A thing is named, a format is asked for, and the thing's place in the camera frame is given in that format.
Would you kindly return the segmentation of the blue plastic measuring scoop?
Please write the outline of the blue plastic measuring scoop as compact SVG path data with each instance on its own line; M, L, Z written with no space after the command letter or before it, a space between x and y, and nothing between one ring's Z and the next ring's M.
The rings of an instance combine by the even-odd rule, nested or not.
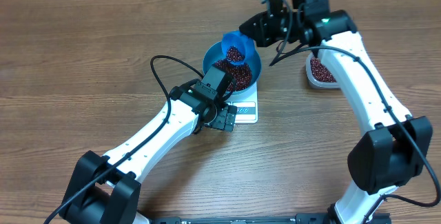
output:
M254 40L238 30L224 34L220 44L223 55L232 65L243 65L247 63L252 59L256 51ZM229 59L227 53L230 48L236 48L243 58L241 60Z

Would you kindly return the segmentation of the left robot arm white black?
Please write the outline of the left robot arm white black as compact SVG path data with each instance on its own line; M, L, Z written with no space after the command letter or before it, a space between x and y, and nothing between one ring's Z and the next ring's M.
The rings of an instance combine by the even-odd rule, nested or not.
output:
M133 137L76 163L57 214L69 223L149 223L138 211L141 183L180 140L202 127L231 132L237 108L226 104L232 75L213 65L202 79L175 87L161 111Z

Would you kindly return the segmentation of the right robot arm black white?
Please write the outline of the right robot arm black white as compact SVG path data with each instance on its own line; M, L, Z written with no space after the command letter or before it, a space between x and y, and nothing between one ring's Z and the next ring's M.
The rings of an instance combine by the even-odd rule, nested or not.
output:
M261 0L267 9L239 30L257 46L297 42L330 71L358 120L361 139L347 157L351 183L324 214L297 214L297 223L389 223L378 207L423 170L433 128L397 100L364 47L352 18L329 0Z

